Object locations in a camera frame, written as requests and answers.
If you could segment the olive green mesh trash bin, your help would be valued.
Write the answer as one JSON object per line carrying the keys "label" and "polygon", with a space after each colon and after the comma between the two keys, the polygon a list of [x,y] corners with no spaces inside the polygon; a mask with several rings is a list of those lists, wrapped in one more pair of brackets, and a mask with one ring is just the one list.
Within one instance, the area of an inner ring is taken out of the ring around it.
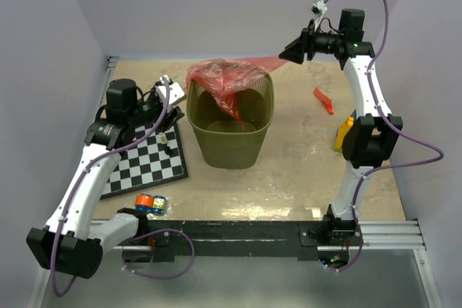
{"label": "olive green mesh trash bin", "polygon": [[211,167],[243,170],[256,163],[274,115],[274,84],[268,72],[255,72],[257,80],[235,94],[239,119],[224,111],[198,82],[188,88],[188,121]]}

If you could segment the red plastic trash bag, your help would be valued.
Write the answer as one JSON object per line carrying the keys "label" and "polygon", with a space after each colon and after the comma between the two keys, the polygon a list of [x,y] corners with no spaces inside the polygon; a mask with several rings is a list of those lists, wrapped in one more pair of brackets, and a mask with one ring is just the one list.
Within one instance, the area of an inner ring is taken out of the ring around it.
{"label": "red plastic trash bag", "polygon": [[286,63],[278,56],[224,59],[199,62],[188,69],[186,90],[195,83],[213,96],[219,108],[242,125],[237,108],[237,93],[254,84]]}

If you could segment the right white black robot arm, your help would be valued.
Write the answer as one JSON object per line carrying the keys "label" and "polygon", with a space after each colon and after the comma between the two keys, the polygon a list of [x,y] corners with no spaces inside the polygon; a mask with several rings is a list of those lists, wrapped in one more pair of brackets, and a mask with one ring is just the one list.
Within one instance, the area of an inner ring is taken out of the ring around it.
{"label": "right white black robot arm", "polygon": [[279,58],[301,64],[317,53],[334,56],[351,87],[355,109],[350,129],[339,131],[346,161],[339,192],[321,221],[300,226],[300,241],[311,247],[343,245],[350,237],[359,235],[357,218],[370,172],[390,158],[398,140],[398,134],[390,127],[402,129],[403,121],[392,114],[383,99],[373,61],[375,52],[371,43],[363,41],[364,11],[344,9],[338,29],[324,32],[321,22],[326,5],[318,1],[310,10],[314,18]]}

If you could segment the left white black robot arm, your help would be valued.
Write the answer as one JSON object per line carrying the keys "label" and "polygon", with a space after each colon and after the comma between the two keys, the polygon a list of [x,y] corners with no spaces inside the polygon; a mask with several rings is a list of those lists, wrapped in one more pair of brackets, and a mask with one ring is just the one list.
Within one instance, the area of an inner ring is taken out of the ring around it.
{"label": "left white black robot arm", "polygon": [[161,76],[143,96],[132,79],[116,79],[105,92],[105,104],[87,129],[79,166],[56,210],[42,228],[32,228],[27,246],[41,268],[52,274],[91,278],[103,255],[123,241],[141,245],[149,238],[145,212],[124,208],[95,228],[95,207],[114,169],[136,148],[136,129],[146,136],[168,129],[182,117],[183,88]]}

